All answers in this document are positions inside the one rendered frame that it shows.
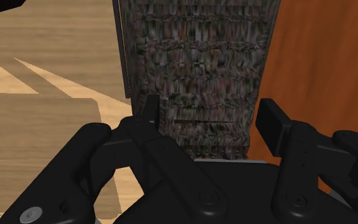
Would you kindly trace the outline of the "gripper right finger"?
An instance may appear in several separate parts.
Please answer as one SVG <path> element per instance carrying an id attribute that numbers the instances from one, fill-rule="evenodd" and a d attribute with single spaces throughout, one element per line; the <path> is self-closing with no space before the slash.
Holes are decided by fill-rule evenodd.
<path id="1" fill-rule="evenodd" d="M 280 170 L 271 210 L 280 224 L 358 224 L 358 132 L 329 137 L 259 102 L 256 128 Z"/>

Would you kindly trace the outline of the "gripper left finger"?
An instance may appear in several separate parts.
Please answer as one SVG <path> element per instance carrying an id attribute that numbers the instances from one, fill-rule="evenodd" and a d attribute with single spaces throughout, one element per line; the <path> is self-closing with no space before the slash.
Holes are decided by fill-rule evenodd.
<path id="1" fill-rule="evenodd" d="M 95 224 L 94 204 L 115 171 L 129 167 L 143 196 L 114 224 L 216 224 L 228 214 L 222 190 L 158 131 L 160 98 L 112 129 L 75 133 L 0 219 L 0 224 Z"/>

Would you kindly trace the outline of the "orange-brown wooden furniture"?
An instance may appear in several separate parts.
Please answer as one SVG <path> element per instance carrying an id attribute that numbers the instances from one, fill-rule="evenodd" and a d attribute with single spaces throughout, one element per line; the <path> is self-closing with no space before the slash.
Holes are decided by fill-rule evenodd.
<path id="1" fill-rule="evenodd" d="M 358 132 L 358 0 L 281 0 L 259 97 L 325 135 Z"/>

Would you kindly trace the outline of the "patterned robot stand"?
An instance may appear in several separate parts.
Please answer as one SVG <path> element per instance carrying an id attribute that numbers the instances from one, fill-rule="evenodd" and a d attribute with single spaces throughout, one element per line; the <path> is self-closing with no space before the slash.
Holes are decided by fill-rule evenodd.
<path id="1" fill-rule="evenodd" d="M 192 158 L 245 159 L 280 0 L 112 0 L 125 95 Z"/>

